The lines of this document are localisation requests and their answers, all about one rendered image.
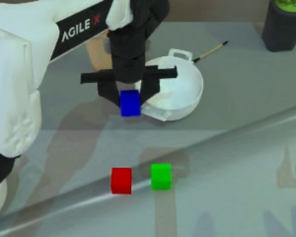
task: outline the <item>blue block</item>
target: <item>blue block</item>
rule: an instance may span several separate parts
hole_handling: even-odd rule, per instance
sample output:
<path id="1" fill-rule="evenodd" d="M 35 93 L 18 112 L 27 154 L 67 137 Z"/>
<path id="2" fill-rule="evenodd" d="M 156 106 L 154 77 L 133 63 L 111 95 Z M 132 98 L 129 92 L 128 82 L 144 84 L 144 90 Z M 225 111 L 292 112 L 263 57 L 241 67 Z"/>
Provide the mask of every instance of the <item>blue block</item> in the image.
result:
<path id="1" fill-rule="evenodd" d="M 138 90 L 123 90 L 120 92 L 120 111 L 122 117 L 141 115 L 140 94 Z"/>

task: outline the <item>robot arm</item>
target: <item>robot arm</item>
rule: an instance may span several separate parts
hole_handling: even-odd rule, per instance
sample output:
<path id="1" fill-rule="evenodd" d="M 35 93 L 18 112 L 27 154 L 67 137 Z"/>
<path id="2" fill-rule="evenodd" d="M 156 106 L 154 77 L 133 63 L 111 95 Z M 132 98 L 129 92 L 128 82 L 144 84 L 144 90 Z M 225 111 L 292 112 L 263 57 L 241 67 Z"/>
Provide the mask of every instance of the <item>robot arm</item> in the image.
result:
<path id="1" fill-rule="evenodd" d="M 48 64 L 108 25 L 118 29 L 129 24 L 127 1 L 0 3 L 0 154 L 17 157 L 36 139 L 41 127 L 38 88 Z"/>

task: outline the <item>table surface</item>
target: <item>table surface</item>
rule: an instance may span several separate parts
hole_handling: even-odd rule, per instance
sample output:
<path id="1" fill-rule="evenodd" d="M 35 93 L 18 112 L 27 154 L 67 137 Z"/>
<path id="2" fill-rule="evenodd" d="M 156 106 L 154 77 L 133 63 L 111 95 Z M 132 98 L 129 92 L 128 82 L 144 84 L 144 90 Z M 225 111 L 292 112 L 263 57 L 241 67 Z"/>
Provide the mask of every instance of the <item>table surface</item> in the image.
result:
<path id="1" fill-rule="evenodd" d="M 52 63 L 40 88 L 42 131 L 8 178 L 0 236 L 296 236 L 296 113 L 284 125 L 233 132 L 296 106 L 296 49 L 266 51 L 260 29 L 160 26 L 148 59 L 170 48 L 198 56 L 230 41 L 197 64 L 202 100 L 171 123 L 121 118 L 96 85 L 80 85 L 80 73 L 92 71 L 84 46 Z M 149 189 L 145 164 L 158 157 L 176 170 L 171 191 Z M 136 191 L 112 199 L 105 184 L 111 168 L 121 166 L 134 167 Z"/>

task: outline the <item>red block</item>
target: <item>red block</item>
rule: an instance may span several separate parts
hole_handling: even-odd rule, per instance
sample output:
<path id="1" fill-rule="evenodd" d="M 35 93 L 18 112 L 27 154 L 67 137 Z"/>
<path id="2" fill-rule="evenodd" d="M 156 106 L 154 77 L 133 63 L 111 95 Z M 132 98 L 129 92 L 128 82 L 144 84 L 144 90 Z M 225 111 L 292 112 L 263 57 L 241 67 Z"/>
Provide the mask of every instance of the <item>red block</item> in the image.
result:
<path id="1" fill-rule="evenodd" d="M 112 168 L 112 194 L 132 194 L 132 168 Z"/>

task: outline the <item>green block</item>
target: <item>green block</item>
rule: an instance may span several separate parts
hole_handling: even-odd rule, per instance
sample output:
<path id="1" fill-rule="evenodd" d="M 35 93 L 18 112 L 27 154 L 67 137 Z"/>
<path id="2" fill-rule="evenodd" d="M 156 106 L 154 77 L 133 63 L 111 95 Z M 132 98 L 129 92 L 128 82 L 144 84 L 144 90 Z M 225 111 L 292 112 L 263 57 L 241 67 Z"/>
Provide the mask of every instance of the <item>green block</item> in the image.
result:
<path id="1" fill-rule="evenodd" d="M 171 189 L 172 175 L 171 164 L 151 165 L 151 189 L 169 190 Z"/>

